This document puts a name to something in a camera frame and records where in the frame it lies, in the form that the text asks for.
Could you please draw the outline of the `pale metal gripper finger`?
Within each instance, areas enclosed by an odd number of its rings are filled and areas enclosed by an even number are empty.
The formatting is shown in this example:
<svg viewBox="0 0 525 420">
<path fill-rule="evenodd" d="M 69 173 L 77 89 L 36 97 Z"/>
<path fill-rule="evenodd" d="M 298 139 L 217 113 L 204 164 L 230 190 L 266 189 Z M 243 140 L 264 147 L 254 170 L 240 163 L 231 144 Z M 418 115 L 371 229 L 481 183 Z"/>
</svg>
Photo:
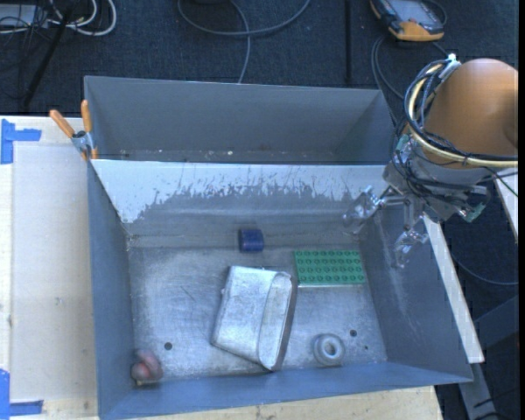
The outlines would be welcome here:
<svg viewBox="0 0 525 420">
<path fill-rule="evenodd" d="M 342 214 L 343 225 L 349 228 L 353 235 L 358 235 L 367 221 L 384 205 L 384 199 L 375 193 L 371 185 L 368 185 L 361 189 L 355 201 Z"/>
<path fill-rule="evenodd" d="M 399 269 L 404 269 L 410 262 L 413 252 L 428 240 L 429 235 L 424 229 L 418 230 L 416 227 L 411 227 L 404 230 L 397 237 L 393 246 L 394 265 Z"/>
</svg>

